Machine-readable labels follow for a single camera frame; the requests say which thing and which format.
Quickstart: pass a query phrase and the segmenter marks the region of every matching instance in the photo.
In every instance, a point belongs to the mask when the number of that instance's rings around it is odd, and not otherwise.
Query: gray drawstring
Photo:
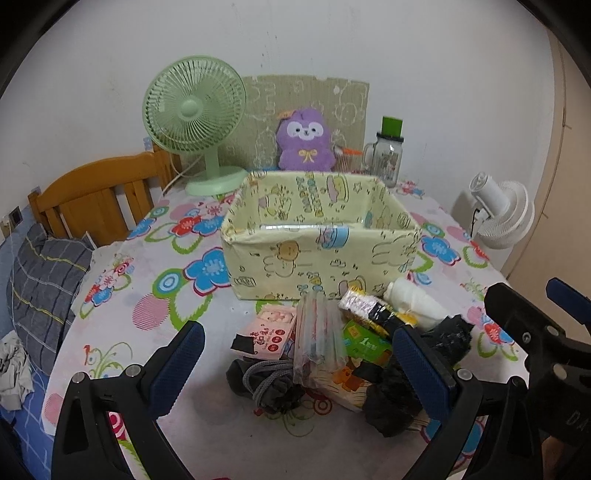
[[[251,387],[251,375],[257,372],[273,372],[266,379],[264,379],[260,385],[253,390]],[[294,375],[294,364],[291,360],[263,360],[257,362],[253,366],[249,367],[244,376],[242,377],[242,384],[251,394],[252,399],[257,407],[262,407],[261,400],[267,389],[272,383],[280,377],[289,377],[293,379]]]

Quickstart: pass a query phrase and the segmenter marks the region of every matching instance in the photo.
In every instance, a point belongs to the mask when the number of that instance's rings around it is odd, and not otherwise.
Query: packaged snack
[[[279,360],[296,324],[296,313],[294,307],[263,305],[255,320],[236,334],[232,350],[250,358]]]
[[[355,320],[388,340],[392,339],[394,330],[405,323],[397,317],[390,305],[357,287],[350,288],[343,295],[339,307],[349,313],[346,314],[348,319]]]

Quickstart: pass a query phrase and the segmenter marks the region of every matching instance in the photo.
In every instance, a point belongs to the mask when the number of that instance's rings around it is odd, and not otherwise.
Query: purple plush toy
[[[295,110],[277,129],[282,170],[330,171],[335,156],[330,149],[330,130],[322,113],[314,108]]]

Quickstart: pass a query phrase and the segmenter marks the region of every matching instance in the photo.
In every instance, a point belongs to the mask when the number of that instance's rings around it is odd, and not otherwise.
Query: green lid
[[[393,116],[382,117],[382,135],[388,137],[402,136],[402,120]]]

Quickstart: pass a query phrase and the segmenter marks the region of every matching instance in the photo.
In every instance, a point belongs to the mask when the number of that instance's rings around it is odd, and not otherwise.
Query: gray plaid pillow
[[[37,223],[14,260],[7,287],[8,310],[31,362],[47,375],[74,321],[70,305],[91,257],[88,244],[48,238]]]

